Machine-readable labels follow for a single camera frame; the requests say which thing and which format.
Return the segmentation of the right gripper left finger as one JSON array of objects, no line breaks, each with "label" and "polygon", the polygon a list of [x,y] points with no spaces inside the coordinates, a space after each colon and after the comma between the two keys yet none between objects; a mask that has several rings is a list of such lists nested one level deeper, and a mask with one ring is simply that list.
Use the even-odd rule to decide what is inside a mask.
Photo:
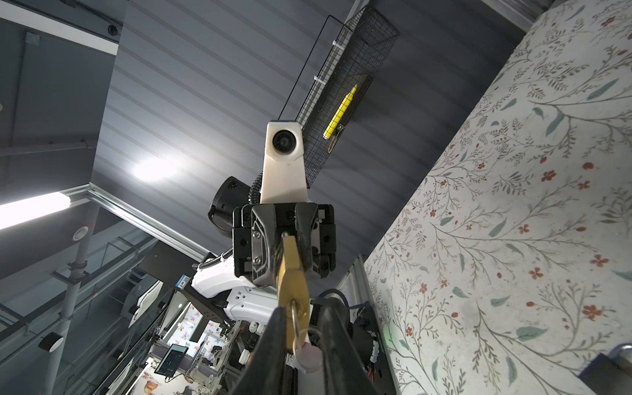
[{"label": "right gripper left finger", "polygon": [[286,311],[274,309],[253,359],[231,391],[232,395],[281,394],[286,355]]}]

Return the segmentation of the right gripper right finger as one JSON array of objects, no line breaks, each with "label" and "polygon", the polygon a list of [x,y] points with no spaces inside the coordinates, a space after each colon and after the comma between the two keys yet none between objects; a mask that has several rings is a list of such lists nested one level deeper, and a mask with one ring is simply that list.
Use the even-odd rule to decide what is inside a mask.
[{"label": "right gripper right finger", "polygon": [[326,394],[377,394],[375,386],[363,370],[361,359],[347,333],[347,307],[339,299],[317,299],[320,349],[324,354]]}]

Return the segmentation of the brass padlock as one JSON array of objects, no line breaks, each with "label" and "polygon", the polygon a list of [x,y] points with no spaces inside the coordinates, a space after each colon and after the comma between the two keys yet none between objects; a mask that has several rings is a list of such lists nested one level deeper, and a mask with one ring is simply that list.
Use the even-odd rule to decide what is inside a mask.
[{"label": "brass padlock", "polygon": [[310,318],[310,299],[304,265],[296,237],[281,237],[281,266],[276,280],[277,301],[286,311],[286,346],[293,360],[306,374],[322,371],[322,352],[307,343]]}]

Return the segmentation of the small black padlock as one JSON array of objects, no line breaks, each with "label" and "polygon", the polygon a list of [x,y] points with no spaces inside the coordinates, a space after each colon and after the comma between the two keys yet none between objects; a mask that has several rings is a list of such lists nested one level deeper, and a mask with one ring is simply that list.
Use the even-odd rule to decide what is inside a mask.
[{"label": "small black padlock", "polygon": [[579,375],[579,379],[598,395],[632,395],[631,344],[599,354]]}]

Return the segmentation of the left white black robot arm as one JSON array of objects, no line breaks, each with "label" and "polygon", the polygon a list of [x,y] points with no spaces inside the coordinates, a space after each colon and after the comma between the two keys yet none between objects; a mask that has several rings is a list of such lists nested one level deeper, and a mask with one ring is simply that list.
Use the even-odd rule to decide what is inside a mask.
[{"label": "left white black robot arm", "polygon": [[232,247],[199,263],[191,286],[219,306],[225,319],[265,324],[277,304],[283,235],[296,238],[306,277],[316,280],[336,268],[337,229],[329,204],[260,204],[257,199],[233,176],[222,184],[207,216],[231,238]]}]

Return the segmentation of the yellow marker pen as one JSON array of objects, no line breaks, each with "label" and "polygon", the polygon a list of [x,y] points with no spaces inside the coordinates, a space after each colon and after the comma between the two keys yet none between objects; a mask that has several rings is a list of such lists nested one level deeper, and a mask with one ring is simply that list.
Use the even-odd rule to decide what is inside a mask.
[{"label": "yellow marker pen", "polygon": [[334,116],[331,118],[327,128],[324,130],[323,137],[326,140],[329,140],[332,137],[332,135],[334,134],[334,132],[336,131],[337,126],[339,125],[339,123],[342,120],[342,117],[345,115],[348,107],[352,103],[354,95],[355,95],[357,89],[358,89],[358,85],[354,85],[354,87],[352,87],[352,89],[346,94],[346,96],[344,97],[344,99],[340,103],[340,105],[337,108]]}]

